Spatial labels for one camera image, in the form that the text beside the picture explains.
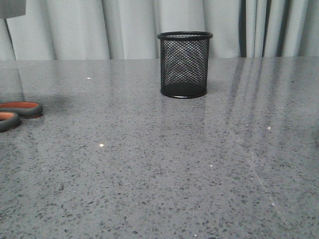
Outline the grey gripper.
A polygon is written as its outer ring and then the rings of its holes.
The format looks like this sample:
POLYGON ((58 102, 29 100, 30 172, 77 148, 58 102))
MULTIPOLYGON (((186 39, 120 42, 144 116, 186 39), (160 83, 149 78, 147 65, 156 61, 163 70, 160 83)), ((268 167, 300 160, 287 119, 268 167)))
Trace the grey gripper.
POLYGON ((25 15, 26 0, 0 0, 0 17, 13 18, 25 15))

